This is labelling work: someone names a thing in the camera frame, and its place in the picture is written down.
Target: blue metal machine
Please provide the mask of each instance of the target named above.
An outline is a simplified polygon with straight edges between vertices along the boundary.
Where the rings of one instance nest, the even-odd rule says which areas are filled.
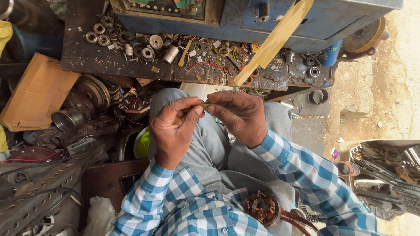
[[[262,44],[294,0],[110,2],[129,31]],[[315,0],[284,46],[297,53],[319,52],[402,5],[403,0]]]

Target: hand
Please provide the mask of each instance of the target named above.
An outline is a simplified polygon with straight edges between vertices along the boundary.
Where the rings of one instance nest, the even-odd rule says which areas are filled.
[[[267,135],[264,104],[259,97],[240,91],[219,91],[207,95],[207,111],[219,118],[229,131],[250,148],[262,143]]]
[[[197,97],[183,97],[166,104],[149,121],[156,142],[156,162],[167,170],[175,169],[188,151],[198,118],[204,116],[203,102]]]

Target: shirt sleeve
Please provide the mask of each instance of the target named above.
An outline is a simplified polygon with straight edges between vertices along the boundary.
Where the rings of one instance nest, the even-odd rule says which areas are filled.
[[[318,235],[383,235],[363,201],[338,179],[334,164],[268,129],[264,141],[251,149],[276,176],[297,189],[303,204],[321,215],[326,227]]]
[[[162,205],[175,170],[150,162],[124,198],[121,211],[106,236],[152,235],[162,219]]]

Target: workbench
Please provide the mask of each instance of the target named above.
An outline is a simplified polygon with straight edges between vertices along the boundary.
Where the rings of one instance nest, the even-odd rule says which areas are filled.
[[[61,60],[63,70],[98,75],[104,74],[237,87],[233,79],[239,73],[238,69],[226,69],[225,73],[221,68],[201,64],[195,66],[188,73],[187,71],[197,63],[197,59],[192,57],[188,65],[184,67],[178,66],[182,50],[180,50],[180,53],[178,53],[171,64],[161,59],[166,53],[165,48],[155,52],[154,62],[148,62],[146,64],[144,61],[126,62],[123,51],[109,50],[107,47],[86,42],[84,35],[89,31],[93,31],[93,26],[100,22],[98,15],[102,13],[103,6],[104,0],[67,1],[66,26]],[[241,46],[238,42],[230,43],[234,43],[239,47]],[[221,57],[213,49],[214,47],[209,45],[206,56],[202,56],[203,60],[206,59],[208,63],[215,63],[219,60],[222,67],[236,68],[227,57]],[[265,69],[258,67],[260,70],[259,76],[254,78],[251,84],[243,84],[241,87],[282,91],[280,93],[272,92],[268,97],[269,100],[278,100],[288,95],[301,94],[333,85],[335,67],[331,69],[330,67],[321,66],[319,68],[320,75],[316,78],[311,78],[307,74],[307,70],[310,67],[304,64],[303,58],[299,54],[296,54],[294,63],[291,66],[286,63],[277,64],[276,58]],[[159,68],[158,73],[151,70],[153,66]]]

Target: blue checkered shirt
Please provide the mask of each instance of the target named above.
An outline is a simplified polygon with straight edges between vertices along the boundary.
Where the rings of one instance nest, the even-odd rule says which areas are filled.
[[[364,202],[338,179],[333,163],[268,130],[252,149],[277,177],[300,193],[303,203],[321,215],[318,235],[383,235]],[[177,174],[154,160],[125,197],[107,236],[271,235],[244,213],[246,188],[227,195],[207,192],[186,167]]]

